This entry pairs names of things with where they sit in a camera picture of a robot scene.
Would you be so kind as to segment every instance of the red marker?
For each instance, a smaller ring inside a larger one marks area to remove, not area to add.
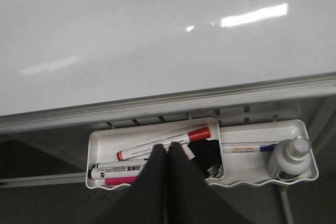
[[[146,154],[150,154],[155,144],[163,144],[164,148],[168,148],[171,142],[187,144],[193,141],[197,141],[197,140],[201,140],[201,139],[205,139],[209,137],[211,137],[210,130],[208,127],[204,127],[196,131],[190,131],[188,133],[170,136],[170,137],[167,137],[167,138],[155,141],[155,142],[151,142],[148,144],[142,144],[136,147],[121,150],[117,152],[117,159],[119,161],[123,161],[123,160],[128,160],[131,158],[143,156]]]

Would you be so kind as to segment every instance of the bottle cap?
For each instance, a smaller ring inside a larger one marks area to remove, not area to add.
[[[310,141],[303,136],[299,136],[290,142],[287,148],[287,152],[294,158],[301,158],[310,151],[310,148]]]
[[[208,137],[211,137],[211,134],[210,134],[209,128],[204,127],[204,128],[198,129],[196,131],[188,132],[188,136],[189,136],[190,142],[192,142],[192,141],[202,140],[202,139],[206,139]]]

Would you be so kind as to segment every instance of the gray floor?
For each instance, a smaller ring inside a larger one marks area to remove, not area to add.
[[[23,150],[21,145],[18,149],[13,146],[10,148],[12,151]],[[330,143],[328,148],[317,156],[320,171],[317,181],[297,183],[289,188],[288,195],[295,224],[336,223],[334,150],[336,141]],[[47,160],[48,164],[54,164],[59,171],[77,170],[72,166],[65,166],[53,157],[44,156],[39,152],[33,153],[36,159],[46,158],[44,160]],[[20,161],[22,164],[25,159],[21,157]],[[20,163],[16,163],[15,167],[21,169]],[[45,173],[48,171],[47,168],[48,166],[44,165],[37,166],[36,172]],[[24,174],[25,169],[22,168],[20,173]],[[220,187],[213,189],[224,201],[253,223],[285,223],[275,185],[261,188],[238,186],[233,189]],[[0,189],[0,223],[96,223],[95,220],[107,214],[124,192],[125,190],[89,190],[84,183]]]

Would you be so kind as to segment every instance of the whiteboard marker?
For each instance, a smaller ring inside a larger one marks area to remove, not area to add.
[[[89,170],[88,177],[92,179],[136,177],[142,171],[147,160],[135,159],[123,162],[100,163],[108,167],[96,167]]]
[[[272,152],[278,141],[222,143],[222,153]]]
[[[170,136],[158,141],[154,141],[147,144],[142,144],[132,148],[124,149],[117,152],[117,159],[119,161],[128,160],[134,157],[143,156],[150,154],[152,148],[155,144],[162,144],[164,148],[168,148],[171,142],[177,142],[180,144],[187,144],[192,141],[197,141],[205,138],[211,137],[210,130],[208,127],[198,129],[196,131],[190,131],[188,133],[183,133],[175,136]]]

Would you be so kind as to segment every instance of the white bottle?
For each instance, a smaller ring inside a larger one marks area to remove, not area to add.
[[[310,141],[302,136],[278,143],[268,162],[271,178],[288,182],[303,174],[312,162],[310,149]]]

